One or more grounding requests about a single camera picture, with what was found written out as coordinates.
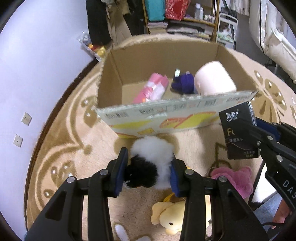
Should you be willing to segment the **pink strawberry bear plush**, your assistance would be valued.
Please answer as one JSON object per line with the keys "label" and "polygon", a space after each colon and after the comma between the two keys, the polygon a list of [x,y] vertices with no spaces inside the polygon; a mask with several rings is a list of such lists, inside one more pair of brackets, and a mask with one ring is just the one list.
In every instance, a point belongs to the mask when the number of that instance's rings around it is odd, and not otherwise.
{"label": "pink strawberry bear plush", "polygon": [[228,167],[219,167],[215,168],[210,174],[212,179],[218,179],[219,176],[225,176],[243,199],[252,194],[252,169],[249,166],[243,167],[237,171]]}

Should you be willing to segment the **black white fluffy pompom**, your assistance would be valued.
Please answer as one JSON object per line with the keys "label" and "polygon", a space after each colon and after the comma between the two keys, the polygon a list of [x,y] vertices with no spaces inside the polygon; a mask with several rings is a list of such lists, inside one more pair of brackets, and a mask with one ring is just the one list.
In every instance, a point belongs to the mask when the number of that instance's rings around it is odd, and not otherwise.
{"label": "black white fluffy pompom", "polygon": [[130,149],[130,163],[127,165],[123,180],[128,188],[155,188],[166,190],[171,187],[171,162],[174,146],[155,136],[136,140]]}

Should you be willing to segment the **yellow dog plush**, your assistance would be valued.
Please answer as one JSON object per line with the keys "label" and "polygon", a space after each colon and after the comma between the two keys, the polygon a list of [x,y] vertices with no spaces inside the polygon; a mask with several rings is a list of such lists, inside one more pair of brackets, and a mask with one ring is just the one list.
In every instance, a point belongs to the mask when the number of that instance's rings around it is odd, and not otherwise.
{"label": "yellow dog plush", "polygon": [[185,197],[177,197],[174,193],[163,201],[152,206],[151,223],[160,224],[165,228],[166,234],[175,235],[182,231],[185,214]]}

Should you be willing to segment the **pale pink soft cube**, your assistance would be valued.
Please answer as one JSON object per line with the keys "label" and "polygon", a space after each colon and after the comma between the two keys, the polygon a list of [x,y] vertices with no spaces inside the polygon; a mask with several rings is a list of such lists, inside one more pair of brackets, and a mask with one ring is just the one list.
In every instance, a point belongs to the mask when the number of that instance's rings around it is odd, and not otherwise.
{"label": "pale pink soft cube", "polygon": [[194,87],[196,94],[201,96],[237,91],[234,81],[219,61],[206,63],[196,72]]}

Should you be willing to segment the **beige patterned rug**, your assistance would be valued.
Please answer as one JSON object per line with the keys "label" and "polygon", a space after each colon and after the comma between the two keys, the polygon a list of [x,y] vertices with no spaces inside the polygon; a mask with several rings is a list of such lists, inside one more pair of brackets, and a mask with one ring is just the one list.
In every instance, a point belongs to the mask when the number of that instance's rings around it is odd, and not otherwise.
{"label": "beige patterned rug", "polygon": [[[131,37],[121,45],[156,37],[190,38],[169,34],[142,35]],[[261,64],[237,51],[227,50],[254,80],[257,93],[250,102],[255,119],[294,126],[294,91]],[[101,69],[102,62],[96,65],[91,77],[86,77],[76,87],[45,137],[31,171],[27,198],[28,229],[68,177],[91,177],[105,169],[111,160],[115,160],[121,148],[128,150],[129,164],[133,143],[147,137],[121,138],[98,116],[95,108]],[[237,171],[249,166],[252,169],[253,184],[260,165],[265,162],[261,157],[262,148],[258,148],[258,158],[229,160],[220,117],[207,126],[148,136],[162,138],[171,143],[174,146],[174,159],[184,161],[188,169],[206,178],[211,178],[210,174],[215,168],[228,167]],[[166,190],[157,190],[153,187],[128,188],[123,180],[119,196],[108,199],[113,240],[180,240],[181,232],[168,235],[160,224],[151,223],[152,206],[172,193],[171,187]],[[88,240],[87,201],[88,198],[85,197],[82,240]]]}

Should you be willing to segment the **white folded mattress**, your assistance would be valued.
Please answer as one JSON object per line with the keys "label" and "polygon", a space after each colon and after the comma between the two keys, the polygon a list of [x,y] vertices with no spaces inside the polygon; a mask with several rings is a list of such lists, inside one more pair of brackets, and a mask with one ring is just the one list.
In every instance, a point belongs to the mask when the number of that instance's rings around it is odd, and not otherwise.
{"label": "white folded mattress", "polygon": [[249,2],[249,31],[259,49],[295,82],[295,47],[284,31],[288,28],[270,1]]}

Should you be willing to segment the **purple white plush doll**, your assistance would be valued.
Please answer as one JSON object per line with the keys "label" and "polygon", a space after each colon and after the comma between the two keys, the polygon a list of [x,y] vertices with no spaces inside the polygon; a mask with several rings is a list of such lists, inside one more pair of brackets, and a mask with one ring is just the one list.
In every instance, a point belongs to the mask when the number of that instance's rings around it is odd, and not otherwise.
{"label": "purple white plush doll", "polygon": [[180,94],[194,94],[195,84],[193,75],[189,71],[181,73],[179,69],[176,69],[171,88]]}

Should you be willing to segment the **cardboard box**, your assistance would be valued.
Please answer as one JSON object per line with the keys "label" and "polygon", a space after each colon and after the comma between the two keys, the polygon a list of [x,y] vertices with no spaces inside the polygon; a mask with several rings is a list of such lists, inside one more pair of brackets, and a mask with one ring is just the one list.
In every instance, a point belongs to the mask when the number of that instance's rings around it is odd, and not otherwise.
{"label": "cardboard box", "polygon": [[96,112],[121,138],[207,126],[250,101],[253,78],[225,47],[190,38],[144,38],[110,50]]}

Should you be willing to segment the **white curtain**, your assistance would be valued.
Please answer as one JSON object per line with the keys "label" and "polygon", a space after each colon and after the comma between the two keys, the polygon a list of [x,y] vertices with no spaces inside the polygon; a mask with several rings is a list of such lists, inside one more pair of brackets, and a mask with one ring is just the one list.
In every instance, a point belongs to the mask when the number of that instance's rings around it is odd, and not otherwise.
{"label": "white curtain", "polygon": [[241,15],[249,16],[250,0],[231,0],[230,9]]}

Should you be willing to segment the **plastic bag of snacks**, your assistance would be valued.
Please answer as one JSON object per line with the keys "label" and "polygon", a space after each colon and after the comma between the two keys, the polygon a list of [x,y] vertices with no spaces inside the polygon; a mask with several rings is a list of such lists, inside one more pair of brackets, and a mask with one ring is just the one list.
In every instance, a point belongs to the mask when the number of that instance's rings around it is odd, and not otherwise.
{"label": "plastic bag of snacks", "polygon": [[105,57],[107,53],[106,48],[104,46],[93,45],[88,32],[82,32],[78,38],[78,41],[85,50],[87,50],[96,58],[97,61],[101,62]]}

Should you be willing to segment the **black hanging coat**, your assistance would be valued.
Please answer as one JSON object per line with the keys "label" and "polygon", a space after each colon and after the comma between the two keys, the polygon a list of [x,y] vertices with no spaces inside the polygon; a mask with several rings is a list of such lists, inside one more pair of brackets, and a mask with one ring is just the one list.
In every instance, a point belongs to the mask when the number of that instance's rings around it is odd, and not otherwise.
{"label": "black hanging coat", "polygon": [[88,31],[92,45],[105,46],[111,42],[108,30],[106,4],[102,1],[86,1]]}

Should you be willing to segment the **red gift bag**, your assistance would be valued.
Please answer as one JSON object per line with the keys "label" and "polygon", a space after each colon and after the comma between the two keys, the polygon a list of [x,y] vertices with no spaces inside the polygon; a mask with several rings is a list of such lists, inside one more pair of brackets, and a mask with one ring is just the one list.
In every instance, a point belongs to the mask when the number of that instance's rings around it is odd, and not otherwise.
{"label": "red gift bag", "polygon": [[166,0],[165,17],[170,20],[182,20],[190,3],[190,0]]}

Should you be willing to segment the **stack of books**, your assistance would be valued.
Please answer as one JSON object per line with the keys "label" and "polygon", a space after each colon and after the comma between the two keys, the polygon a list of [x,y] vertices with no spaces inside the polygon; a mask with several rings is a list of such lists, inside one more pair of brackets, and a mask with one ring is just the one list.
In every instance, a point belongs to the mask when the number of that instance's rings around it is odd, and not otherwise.
{"label": "stack of books", "polygon": [[148,22],[147,28],[149,34],[165,34],[167,32],[168,23],[167,22]]}

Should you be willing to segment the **wall socket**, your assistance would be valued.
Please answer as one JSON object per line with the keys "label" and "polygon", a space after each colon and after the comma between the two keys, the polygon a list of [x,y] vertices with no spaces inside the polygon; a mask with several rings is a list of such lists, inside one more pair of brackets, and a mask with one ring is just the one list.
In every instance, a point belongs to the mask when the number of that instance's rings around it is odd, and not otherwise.
{"label": "wall socket", "polygon": [[32,116],[29,115],[28,113],[24,113],[23,118],[21,120],[22,123],[25,125],[29,126],[32,120]]}
{"label": "wall socket", "polygon": [[23,143],[23,138],[17,134],[14,136],[13,144],[17,147],[21,147]]}

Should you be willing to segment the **upper wall socket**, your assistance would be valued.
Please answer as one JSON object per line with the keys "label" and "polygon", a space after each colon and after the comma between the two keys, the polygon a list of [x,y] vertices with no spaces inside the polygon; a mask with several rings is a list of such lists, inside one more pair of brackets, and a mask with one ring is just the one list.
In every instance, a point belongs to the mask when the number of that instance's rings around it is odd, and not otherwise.
{"label": "upper wall socket", "polygon": [[23,118],[21,120],[22,123],[25,125],[29,126],[32,120],[32,116],[29,115],[28,113],[24,113]]}

